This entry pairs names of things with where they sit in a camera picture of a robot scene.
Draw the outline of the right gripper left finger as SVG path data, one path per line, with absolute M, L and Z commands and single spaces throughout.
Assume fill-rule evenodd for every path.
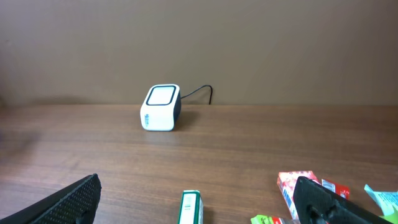
M 88 175 L 1 219 L 1 224 L 93 224 L 100 197 L 101 182 L 98 175 Z

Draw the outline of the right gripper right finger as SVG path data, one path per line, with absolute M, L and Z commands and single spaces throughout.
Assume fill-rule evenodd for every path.
M 390 224 L 304 176 L 298 177 L 293 198 L 301 224 Z

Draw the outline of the red long stick packet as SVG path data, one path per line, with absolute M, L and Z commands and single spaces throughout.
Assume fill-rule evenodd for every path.
M 322 179 L 322 186 L 347 200 L 349 199 L 350 189 L 345 185 L 337 184 L 336 182 Z

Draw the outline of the red small box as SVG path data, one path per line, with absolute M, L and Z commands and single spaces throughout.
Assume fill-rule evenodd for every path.
M 294 204 L 293 196 L 294 190 L 297 183 L 297 179 L 300 176 L 304 176 L 319 183 L 317 177 L 311 170 L 306 171 L 290 171 L 290 172 L 279 172 L 277 178 L 277 185 L 280 188 L 282 196 L 288 206 L 289 212 L 294 220 L 298 220 L 297 209 Z

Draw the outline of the green snack bag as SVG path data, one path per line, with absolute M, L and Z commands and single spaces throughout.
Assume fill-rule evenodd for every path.
M 390 223 L 397 224 L 397 209 L 393 208 L 393 213 L 390 215 L 381 216 L 382 219 L 389 221 Z M 286 218 L 271 217 L 265 215 L 256 215 L 251 218 L 252 224 L 300 224 L 299 220 L 290 220 Z

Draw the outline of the teal white snack packet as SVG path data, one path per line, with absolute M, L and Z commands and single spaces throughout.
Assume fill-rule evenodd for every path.
M 381 208 L 384 216 L 397 211 L 397 192 L 374 191 L 368 184 L 364 186 L 364 190 Z

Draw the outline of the dark green gum pack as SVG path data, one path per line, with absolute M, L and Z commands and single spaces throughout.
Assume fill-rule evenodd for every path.
M 184 190 L 178 224 L 203 224 L 204 204 L 199 190 Z

